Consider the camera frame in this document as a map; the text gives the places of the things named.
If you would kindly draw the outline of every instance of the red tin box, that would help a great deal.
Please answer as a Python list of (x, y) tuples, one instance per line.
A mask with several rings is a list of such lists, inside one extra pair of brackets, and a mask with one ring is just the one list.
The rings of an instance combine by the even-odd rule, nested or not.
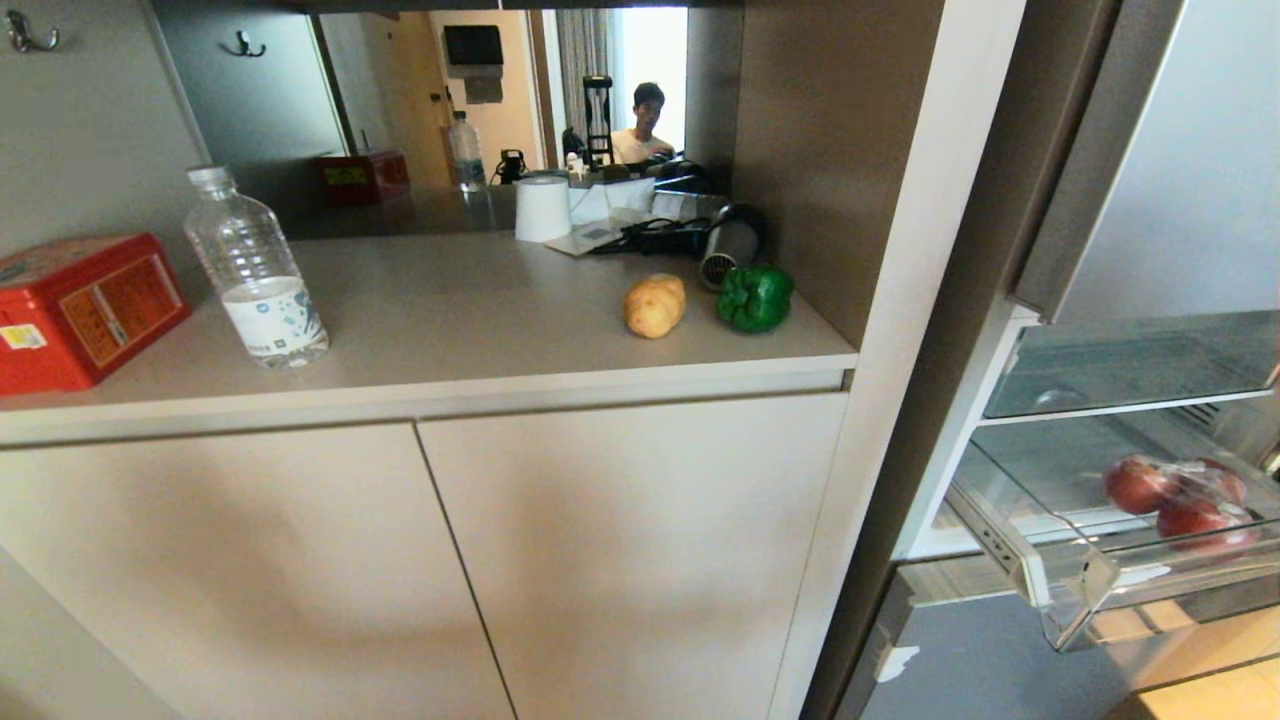
[(408, 192), (408, 167), (399, 150), (334, 152), (315, 159), (329, 202), (376, 205)]
[(150, 233), (0, 260), (0, 395), (96, 386), (191, 315)]

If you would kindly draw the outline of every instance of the water bottle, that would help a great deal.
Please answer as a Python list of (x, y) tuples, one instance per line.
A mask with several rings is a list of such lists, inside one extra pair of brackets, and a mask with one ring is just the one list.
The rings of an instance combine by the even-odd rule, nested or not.
[(484, 154), (480, 152), (480, 133), (467, 122), (467, 114), (454, 110), (449, 126), (449, 145), (453, 147), (453, 165), (458, 169), (462, 192), (480, 192), (485, 188)]
[(200, 204), (183, 229), (250, 356), (265, 368), (300, 368), (329, 350), (275, 213), (236, 192), (227, 168), (187, 170)]

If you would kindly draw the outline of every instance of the kitchen counter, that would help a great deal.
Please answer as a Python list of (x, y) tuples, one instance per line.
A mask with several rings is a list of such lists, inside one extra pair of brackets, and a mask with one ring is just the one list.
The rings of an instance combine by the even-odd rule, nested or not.
[(379, 205), (329, 206), (283, 219), (291, 240), (451, 234), (516, 229), (516, 186), (484, 192), (420, 188)]
[[(573, 259), (511, 232), (293, 251), (333, 341), (312, 365), (255, 365), (193, 278), (192, 318), (97, 388), (0, 398), (0, 446), (831, 391), (858, 359), (799, 293), (774, 332), (730, 329), (690, 258)], [(643, 340), (622, 297), (658, 272), (685, 279), (689, 310)]]

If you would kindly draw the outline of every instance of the crisper drawer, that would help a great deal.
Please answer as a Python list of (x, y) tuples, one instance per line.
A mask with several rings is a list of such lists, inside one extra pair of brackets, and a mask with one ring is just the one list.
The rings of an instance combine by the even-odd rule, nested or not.
[[(1236, 524), (1196, 532), (1203, 527), (1172, 514), (1161, 523), (1158, 511), (1116, 507), (1103, 473), (1132, 454), (1229, 468), (1247, 491)], [(947, 502), (1039, 609), (1060, 651), (1280, 603), (1276, 483), (1196, 433), (1178, 410), (978, 428)]]

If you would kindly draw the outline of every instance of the paper towel roll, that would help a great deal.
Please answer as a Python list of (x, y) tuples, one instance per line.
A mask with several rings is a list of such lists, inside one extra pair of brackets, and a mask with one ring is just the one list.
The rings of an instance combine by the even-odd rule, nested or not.
[(566, 178), (541, 176), (516, 181), (516, 240), (547, 242), (571, 232)]

